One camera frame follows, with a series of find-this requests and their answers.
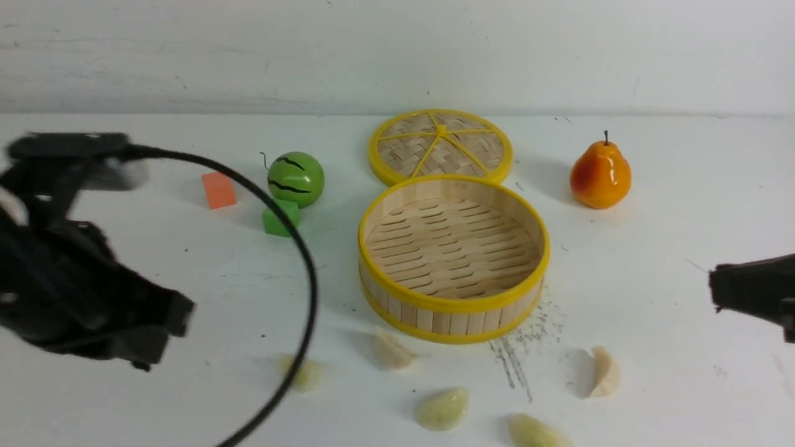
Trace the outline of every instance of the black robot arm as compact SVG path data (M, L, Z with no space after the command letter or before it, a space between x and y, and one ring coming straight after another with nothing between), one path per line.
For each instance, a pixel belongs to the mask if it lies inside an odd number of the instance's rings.
M9 147L0 188L28 218L0 210L0 325L45 351L148 371L186 334L193 302L118 263L93 223L67 219L81 189L145 180L140 162L121 159L128 148L123 134L34 134Z
M720 264L709 273L709 286L718 312L767 320L784 329L786 343L795 343L795 255Z

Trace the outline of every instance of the woven bamboo bottom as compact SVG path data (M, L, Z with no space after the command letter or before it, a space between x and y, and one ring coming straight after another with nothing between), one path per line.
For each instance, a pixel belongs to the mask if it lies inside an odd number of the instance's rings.
M359 253L363 291L385 320L426 340L471 343L532 312L549 237L538 214L502 186L422 177L370 206Z
M373 133L367 153L376 177L387 185L439 174L500 183L513 163L510 141L493 123L441 109L387 120Z

